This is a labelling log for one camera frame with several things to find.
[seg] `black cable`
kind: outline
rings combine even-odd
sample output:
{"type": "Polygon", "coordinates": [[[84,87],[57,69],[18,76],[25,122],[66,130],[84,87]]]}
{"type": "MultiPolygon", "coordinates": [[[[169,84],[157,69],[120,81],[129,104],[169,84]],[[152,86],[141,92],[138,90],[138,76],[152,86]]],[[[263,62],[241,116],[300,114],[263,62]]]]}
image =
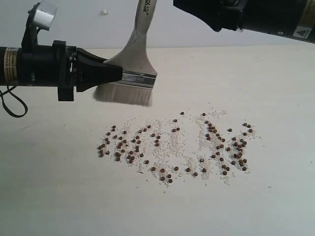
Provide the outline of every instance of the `black cable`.
{"type": "Polygon", "coordinates": [[[6,86],[7,88],[7,91],[5,92],[2,92],[1,89],[0,89],[0,98],[2,100],[2,106],[4,108],[4,110],[12,117],[15,117],[15,118],[21,118],[23,116],[26,115],[26,113],[29,111],[29,108],[28,106],[26,105],[26,103],[21,99],[19,98],[17,95],[15,95],[14,93],[12,93],[12,90],[14,90],[16,88],[16,86],[13,86],[12,88],[9,88],[9,85],[6,86]],[[14,97],[16,100],[18,100],[24,107],[24,113],[22,115],[17,115],[15,113],[13,113],[8,107],[7,105],[5,104],[4,102],[4,99],[3,99],[3,96],[6,95],[7,93],[10,93],[12,97],[14,97]]]}

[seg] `paintbrush bristles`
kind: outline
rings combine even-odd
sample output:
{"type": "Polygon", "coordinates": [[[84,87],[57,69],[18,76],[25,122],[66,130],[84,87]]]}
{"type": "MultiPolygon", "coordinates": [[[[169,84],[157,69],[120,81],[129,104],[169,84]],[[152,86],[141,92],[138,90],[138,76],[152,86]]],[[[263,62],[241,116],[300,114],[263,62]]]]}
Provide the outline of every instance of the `paintbrush bristles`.
{"type": "Polygon", "coordinates": [[[152,89],[118,84],[103,84],[97,86],[94,98],[101,102],[150,107],[152,105],[152,89]]]}

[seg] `seed pile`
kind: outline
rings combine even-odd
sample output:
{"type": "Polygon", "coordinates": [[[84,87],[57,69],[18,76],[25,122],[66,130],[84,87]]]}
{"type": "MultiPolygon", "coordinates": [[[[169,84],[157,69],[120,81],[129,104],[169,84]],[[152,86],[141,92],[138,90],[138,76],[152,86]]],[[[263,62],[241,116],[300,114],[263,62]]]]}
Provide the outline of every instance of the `seed pile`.
{"type": "MultiPolygon", "coordinates": [[[[119,129],[117,125],[112,125],[97,147],[99,157],[106,155],[116,162],[126,162],[140,173],[151,173],[167,186],[174,184],[185,173],[206,180],[219,171],[216,175],[221,175],[227,184],[229,176],[235,176],[231,168],[249,173],[248,160],[244,156],[248,144],[245,138],[255,138],[251,124],[241,124],[241,134],[227,138],[214,124],[215,118],[225,115],[224,112],[201,113],[194,117],[184,117],[184,114],[180,112],[178,118],[165,119],[165,122],[148,121],[149,124],[135,133],[130,131],[130,126],[119,129]],[[184,125],[189,121],[194,121],[200,128],[198,151],[185,149],[185,143],[191,136],[184,134],[184,125]]],[[[228,127],[225,131],[229,134],[232,128],[228,127]]]]}

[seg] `paintbrush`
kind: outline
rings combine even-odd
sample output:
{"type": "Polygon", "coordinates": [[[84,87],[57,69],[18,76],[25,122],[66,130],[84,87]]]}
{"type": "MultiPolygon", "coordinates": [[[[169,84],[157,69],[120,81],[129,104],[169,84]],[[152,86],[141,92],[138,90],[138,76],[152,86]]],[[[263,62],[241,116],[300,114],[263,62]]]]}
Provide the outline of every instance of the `paintbrush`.
{"type": "Polygon", "coordinates": [[[139,0],[134,29],[124,49],[104,63],[121,66],[120,81],[103,84],[96,88],[94,98],[98,101],[118,102],[150,106],[152,89],[157,72],[147,56],[147,32],[157,0],[139,0]]]}

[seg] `paintbrush handle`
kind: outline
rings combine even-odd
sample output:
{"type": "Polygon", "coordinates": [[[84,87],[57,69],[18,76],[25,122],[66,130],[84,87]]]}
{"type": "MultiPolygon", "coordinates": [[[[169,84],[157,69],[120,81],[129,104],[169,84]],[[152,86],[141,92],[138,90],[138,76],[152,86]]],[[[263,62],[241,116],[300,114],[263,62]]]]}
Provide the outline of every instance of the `paintbrush handle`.
{"type": "Polygon", "coordinates": [[[157,0],[139,0],[134,21],[134,29],[136,34],[147,34],[156,4],[157,0]]]}

